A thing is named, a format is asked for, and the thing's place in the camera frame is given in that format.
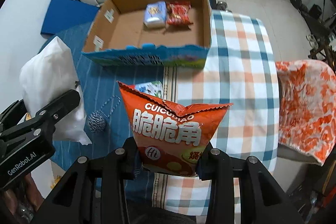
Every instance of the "small blue package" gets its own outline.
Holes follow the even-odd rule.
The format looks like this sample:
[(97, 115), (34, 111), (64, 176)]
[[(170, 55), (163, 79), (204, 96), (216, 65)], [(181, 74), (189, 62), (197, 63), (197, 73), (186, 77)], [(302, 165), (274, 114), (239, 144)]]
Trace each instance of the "small blue package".
[(167, 8), (164, 1), (148, 4), (143, 23), (147, 28), (162, 28), (166, 26)]

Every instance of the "snack bag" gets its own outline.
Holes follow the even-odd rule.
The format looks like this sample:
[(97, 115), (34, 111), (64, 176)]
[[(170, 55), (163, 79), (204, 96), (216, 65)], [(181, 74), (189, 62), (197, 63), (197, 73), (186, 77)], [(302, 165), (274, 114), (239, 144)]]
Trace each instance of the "snack bag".
[(167, 8), (164, 1), (148, 4), (143, 23), (147, 28), (162, 28), (166, 26)]
[(175, 1), (167, 3), (169, 25), (188, 25), (192, 24), (188, 17), (191, 8), (190, 1)]
[(198, 159), (232, 104), (184, 107), (118, 83), (143, 167), (195, 176)]

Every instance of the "box label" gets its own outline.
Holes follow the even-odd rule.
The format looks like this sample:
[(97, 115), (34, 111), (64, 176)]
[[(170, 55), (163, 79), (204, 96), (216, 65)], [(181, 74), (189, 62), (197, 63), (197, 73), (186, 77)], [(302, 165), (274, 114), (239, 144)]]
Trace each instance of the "box label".
[(93, 40), (93, 43), (95, 44), (94, 51), (95, 51), (95, 52), (99, 52), (100, 49), (103, 48), (104, 40), (102, 40), (102, 39), (100, 39), (99, 37), (95, 36), (95, 37), (94, 37), (94, 40)]
[(112, 23), (112, 21), (114, 20), (114, 17), (113, 17), (113, 14), (114, 14), (114, 10), (111, 9), (111, 10), (107, 10), (105, 12), (105, 17), (107, 18), (107, 20)]

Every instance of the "blue and white twine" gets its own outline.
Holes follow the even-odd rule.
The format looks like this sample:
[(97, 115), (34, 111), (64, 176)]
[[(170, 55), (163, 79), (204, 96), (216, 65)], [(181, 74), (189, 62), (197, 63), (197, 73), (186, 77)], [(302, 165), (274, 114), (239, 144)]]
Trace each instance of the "blue and white twine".
[[(112, 100), (112, 98), (118, 98), (118, 102), (114, 105), (114, 107), (111, 109), (110, 114), (106, 115), (103, 112), (103, 108)], [(110, 99), (108, 99), (100, 108), (100, 110), (96, 110), (91, 113), (88, 119), (88, 125), (92, 132), (98, 133), (103, 132), (106, 128), (106, 120), (101, 115), (101, 113), (106, 117), (106, 119), (110, 119), (110, 116), (112, 115), (113, 111), (117, 108), (117, 106), (120, 104), (120, 98), (118, 96), (111, 96)]]

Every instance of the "white paper bag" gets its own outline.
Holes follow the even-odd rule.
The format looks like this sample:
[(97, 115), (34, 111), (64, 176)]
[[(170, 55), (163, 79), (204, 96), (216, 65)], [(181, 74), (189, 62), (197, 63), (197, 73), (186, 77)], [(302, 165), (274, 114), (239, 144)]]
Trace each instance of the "white paper bag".
[(83, 130), (86, 120), (83, 92), (80, 85), (76, 88), (76, 82), (78, 76), (71, 50), (59, 37), (51, 40), (38, 55), (29, 60), (20, 73), (22, 97), (31, 117), (64, 92), (70, 89), (79, 92), (79, 106), (55, 124), (53, 140), (69, 140), (87, 145), (92, 142)]

